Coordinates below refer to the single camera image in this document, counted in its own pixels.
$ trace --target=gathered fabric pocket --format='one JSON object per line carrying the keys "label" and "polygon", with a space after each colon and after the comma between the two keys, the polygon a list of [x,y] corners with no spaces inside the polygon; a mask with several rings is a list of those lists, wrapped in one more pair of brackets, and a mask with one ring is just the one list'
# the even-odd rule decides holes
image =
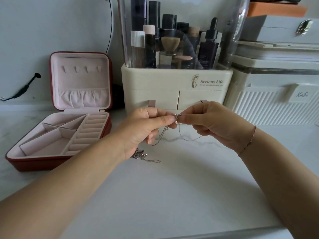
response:
{"label": "gathered fabric pocket", "polygon": [[60,90],[59,102],[61,107],[108,107],[109,93],[107,88]]}

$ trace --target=jewelry box lid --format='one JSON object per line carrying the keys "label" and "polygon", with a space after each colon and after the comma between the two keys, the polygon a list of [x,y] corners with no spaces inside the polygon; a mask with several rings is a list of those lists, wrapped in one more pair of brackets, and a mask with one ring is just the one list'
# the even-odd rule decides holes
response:
{"label": "jewelry box lid", "polygon": [[112,62],[105,53],[55,52],[50,79],[53,105],[60,111],[112,107]]}

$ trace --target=woman illustration logo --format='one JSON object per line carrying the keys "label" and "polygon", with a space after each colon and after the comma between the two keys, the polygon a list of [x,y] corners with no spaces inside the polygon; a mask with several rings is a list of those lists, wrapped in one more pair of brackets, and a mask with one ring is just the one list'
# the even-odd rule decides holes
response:
{"label": "woman illustration logo", "polygon": [[195,75],[193,76],[193,79],[192,79],[192,88],[196,88],[197,84],[196,84],[196,81],[198,80],[199,78],[199,75]]}

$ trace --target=gray box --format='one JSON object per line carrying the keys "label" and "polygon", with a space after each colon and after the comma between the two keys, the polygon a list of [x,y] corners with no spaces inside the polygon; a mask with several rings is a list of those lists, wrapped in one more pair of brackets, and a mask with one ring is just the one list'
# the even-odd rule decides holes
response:
{"label": "gray box", "polygon": [[[298,34],[298,29],[304,21],[313,22],[304,27],[309,30]],[[298,44],[319,44],[319,19],[308,19],[305,17],[283,17],[283,16],[255,16],[245,20],[241,33],[241,40],[254,42],[277,42]]]}

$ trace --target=drawer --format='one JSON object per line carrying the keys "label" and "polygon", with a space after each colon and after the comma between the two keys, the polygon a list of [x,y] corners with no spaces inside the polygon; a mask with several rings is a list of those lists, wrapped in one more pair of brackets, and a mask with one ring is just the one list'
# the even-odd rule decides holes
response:
{"label": "drawer", "polygon": [[156,108],[176,110],[179,90],[129,90],[125,96],[127,112],[140,107],[148,107],[149,100],[156,101]]}
{"label": "drawer", "polygon": [[223,103],[226,90],[181,90],[178,100],[178,109],[185,110],[201,100],[216,101]]}

